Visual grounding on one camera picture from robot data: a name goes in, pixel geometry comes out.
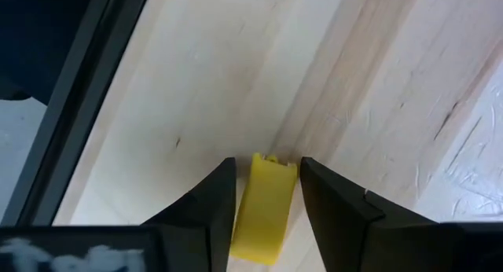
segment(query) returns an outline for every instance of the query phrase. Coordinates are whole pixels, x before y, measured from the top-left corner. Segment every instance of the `yellow object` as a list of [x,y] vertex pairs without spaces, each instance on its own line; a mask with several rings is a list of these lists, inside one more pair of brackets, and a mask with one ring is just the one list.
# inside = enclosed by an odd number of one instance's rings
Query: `yellow object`
[[250,179],[237,214],[230,254],[273,265],[285,237],[297,166],[281,165],[275,156],[253,154]]

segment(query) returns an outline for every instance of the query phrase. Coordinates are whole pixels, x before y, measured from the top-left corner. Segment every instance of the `wooden surface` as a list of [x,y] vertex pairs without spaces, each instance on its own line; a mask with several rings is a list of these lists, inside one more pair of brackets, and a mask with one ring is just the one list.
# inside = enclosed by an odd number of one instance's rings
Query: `wooden surface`
[[[501,3],[148,0],[55,223],[143,222],[253,152],[435,220],[503,219]],[[324,270],[299,187],[278,263],[238,270]]]

